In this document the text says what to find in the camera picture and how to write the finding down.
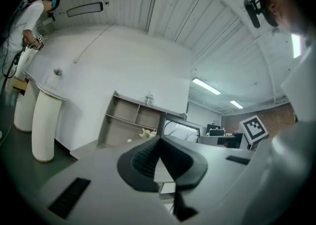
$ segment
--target ceiling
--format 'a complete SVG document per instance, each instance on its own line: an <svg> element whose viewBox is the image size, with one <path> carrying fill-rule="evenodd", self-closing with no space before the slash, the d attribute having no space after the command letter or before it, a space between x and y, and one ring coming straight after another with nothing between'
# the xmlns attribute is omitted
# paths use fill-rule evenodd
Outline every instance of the ceiling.
<svg viewBox="0 0 316 225"><path fill-rule="evenodd" d="M68 9L97 1L104 11L67 16ZM280 86L299 61L293 59L290 35L281 29L272 32L263 18L262 27L255 29L243 1L61 0L48 28L117 24L180 44L193 53L191 78L221 92L216 96L191 82L189 101L228 115L287 102Z"/></svg>

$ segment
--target white wall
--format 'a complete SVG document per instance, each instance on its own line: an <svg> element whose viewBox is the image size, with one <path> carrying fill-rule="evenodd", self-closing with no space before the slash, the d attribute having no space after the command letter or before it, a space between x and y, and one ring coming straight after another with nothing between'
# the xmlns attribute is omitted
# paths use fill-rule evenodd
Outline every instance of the white wall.
<svg viewBox="0 0 316 225"><path fill-rule="evenodd" d="M207 127L207 124L214 123L221 125L221 116L202 106L189 103L187 121Z"/></svg>
<svg viewBox="0 0 316 225"><path fill-rule="evenodd" d="M114 90L138 100L144 100L150 90L154 105L186 112L191 52L126 27L110 27L96 39L106 28L56 31L44 41L29 68L42 81L54 68L64 71L57 90L70 100L62 105L55 137L69 150L97 139ZM75 64L73 60L85 48Z"/></svg>

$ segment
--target brick wall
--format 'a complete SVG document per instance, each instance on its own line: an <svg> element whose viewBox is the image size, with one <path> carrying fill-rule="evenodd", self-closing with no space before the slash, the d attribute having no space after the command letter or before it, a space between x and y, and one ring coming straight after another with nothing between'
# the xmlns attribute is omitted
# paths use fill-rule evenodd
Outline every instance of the brick wall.
<svg viewBox="0 0 316 225"><path fill-rule="evenodd" d="M239 129L239 122L257 115L267 129L269 136L275 136L279 131L294 124L294 111L290 103L272 109L238 114L232 116L222 116L222 127L226 133L232 133Z"/></svg>

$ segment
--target ceiling light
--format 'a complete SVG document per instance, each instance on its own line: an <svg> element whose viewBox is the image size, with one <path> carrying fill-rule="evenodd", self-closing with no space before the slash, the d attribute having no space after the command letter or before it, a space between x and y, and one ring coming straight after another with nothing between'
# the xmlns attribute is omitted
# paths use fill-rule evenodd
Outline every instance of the ceiling light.
<svg viewBox="0 0 316 225"><path fill-rule="evenodd" d="M242 109L243 107L240 105L240 104L238 104L236 101L230 101L234 106L237 106L239 109Z"/></svg>
<svg viewBox="0 0 316 225"><path fill-rule="evenodd" d="M100 12L103 10L101 2L89 3L67 10L68 17L77 16L91 12Z"/></svg>
<svg viewBox="0 0 316 225"><path fill-rule="evenodd" d="M219 95L219 94L220 94L220 92L219 92L218 90L214 89L214 88L211 87L210 85L207 85L206 83L202 82L201 80L199 80L199 79L197 79L197 78L194 78L194 79L192 80L192 82L195 83L195 84L197 84L197 85L202 86L203 88L205 88L205 89L207 89L207 90L213 92L213 93L216 94L216 95Z"/></svg>
<svg viewBox="0 0 316 225"><path fill-rule="evenodd" d="M292 34L293 57L296 58L302 54L301 37Z"/></svg>

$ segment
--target floor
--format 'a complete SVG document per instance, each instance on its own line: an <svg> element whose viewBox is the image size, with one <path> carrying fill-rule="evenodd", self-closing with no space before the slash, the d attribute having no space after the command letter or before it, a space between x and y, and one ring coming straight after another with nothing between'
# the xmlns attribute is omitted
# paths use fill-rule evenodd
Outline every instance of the floor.
<svg viewBox="0 0 316 225"><path fill-rule="evenodd" d="M19 91L10 87L10 82L4 84L1 91L0 131L2 131L2 138L0 139L0 157L17 190L32 194L36 193L53 175L70 166L76 160L56 145L52 162L40 163L33 158L32 135L18 131L12 124L18 93Z"/></svg>

